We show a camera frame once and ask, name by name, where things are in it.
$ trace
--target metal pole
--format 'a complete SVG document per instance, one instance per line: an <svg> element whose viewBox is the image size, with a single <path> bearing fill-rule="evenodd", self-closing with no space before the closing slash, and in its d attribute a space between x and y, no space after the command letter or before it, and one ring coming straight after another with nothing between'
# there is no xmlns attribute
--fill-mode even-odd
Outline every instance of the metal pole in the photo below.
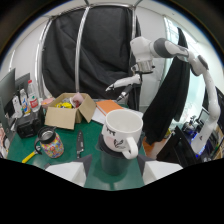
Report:
<svg viewBox="0 0 224 224"><path fill-rule="evenodd" d="M87 7L81 23L80 23L80 27L79 27L79 33L78 33L78 38L77 38L77 45L76 45L76 56L75 56L75 89L76 92L79 92L79 58L80 58L80 47L81 47L81 40L82 40L82 32L83 32L83 28L85 25L85 21L86 21L86 17L88 15L90 7Z"/></svg>
<svg viewBox="0 0 224 224"><path fill-rule="evenodd" d="M38 91L41 98L45 99L47 98L44 94L44 87L43 87L43 74L42 74L42 53L43 53L43 46L44 41L46 39L47 32L49 30L49 27L52 23L52 19L49 19L46 26L44 27L44 30L40 36L38 48L37 48L37 57L35 62L35 73L36 73L36 79L38 84Z"/></svg>

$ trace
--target cardboard box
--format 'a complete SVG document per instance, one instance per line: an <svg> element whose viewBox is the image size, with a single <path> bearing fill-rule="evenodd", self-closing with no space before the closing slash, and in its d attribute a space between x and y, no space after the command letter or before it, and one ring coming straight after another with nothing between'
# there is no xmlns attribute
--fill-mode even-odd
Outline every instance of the cardboard box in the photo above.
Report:
<svg viewBox="0 0 224 224"><path fill-rule="evenodd" d="M63 93L49 104L45 117L45 125L74 130L75 123L81 123L84 117L89 123L96 109L96 103L86 93L81 93L84 101L75 109L56 108L63 99L73 97L75 93Z"/></svg>

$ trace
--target white wall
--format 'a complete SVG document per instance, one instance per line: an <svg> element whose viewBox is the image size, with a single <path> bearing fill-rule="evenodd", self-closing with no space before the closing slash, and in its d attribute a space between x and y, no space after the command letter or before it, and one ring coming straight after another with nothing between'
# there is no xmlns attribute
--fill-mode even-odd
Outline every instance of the white wall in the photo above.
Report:
<svg viewBox="0 0 224 224"><path fill-rule="evenodd" d="M166 38L165 23L160 14L142 7L137 7L136 15L140 23L141 35L143 37L151 41L155 41L160 37ZM140 106L148 106L154 99L159 89L164 63L165 59L163 58L154 59L154 72L143 75Z"/></svg>
<svg viewBox="0 0 224 224"><path fill-rule="evenodd" d="M9 66L10 66L10 61L12 59L13 52L9 53L5 58L4 61L1 65L1 70L0 70L0 80L2 80L7 73L9 72Z"/></svg>

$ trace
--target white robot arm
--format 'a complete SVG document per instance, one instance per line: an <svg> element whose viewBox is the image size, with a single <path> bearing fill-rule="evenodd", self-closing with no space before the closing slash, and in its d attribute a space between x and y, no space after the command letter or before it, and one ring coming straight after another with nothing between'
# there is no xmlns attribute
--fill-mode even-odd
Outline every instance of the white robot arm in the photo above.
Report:
<svg viewBox="0 0 224 224"><path fill-rule="evenodd" d="M208 64L202 56L199 55L195 58L190 50L176 45L165 38L150 41L144 37L137 37L133 39L130 44L137 63L132 69L134 76L116 81L114 84L110 85L106 91L120 86L129 86L134 83L141 84L142 80L140 75L149 74L153 71L153 58L173 58L177 56L180 60L190 64L191 71L195 76L203 74L209 98L209 118L205 121L200 133L198 133L191 142L193 151L197 155L200 155L220 116L217 93L214 82L208 71ZM118 100L125 95L127 95L127 92L122 92Z"/></svg>

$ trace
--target cloth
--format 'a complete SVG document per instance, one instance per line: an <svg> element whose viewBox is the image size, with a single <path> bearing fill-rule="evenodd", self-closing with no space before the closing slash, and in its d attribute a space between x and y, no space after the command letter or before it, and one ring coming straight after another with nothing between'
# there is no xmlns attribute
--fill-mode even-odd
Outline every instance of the cloth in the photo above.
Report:
<svg viewBox="0 0 224 224"><path fill-rule="evenodd" d="M178 45L188 48L180 28L178 32ZM166 78L142 118L143 131L150 145L164 138L173 119L179 121L187 98L189 80L189 63L174 57Z"/></svg>
<svg viewBox="0 0 224 224"><path fill-rule="evenodd" d="M84 9L80 9L59 16L52 21L47 33L42 73L45 85L54 97L76 92L76 44L83 13ZM105 90L118 79L133 75L130 67L136 62L133 55L130 59L131 35L132 10L109 6L89 10L80 49L79 92L87 93L93 99L117 99L125 87ZM138 20L137 36L140 36ZM134 88L129 95L130 109L138 108L135 104L139 103L140 88Z"/></svg>

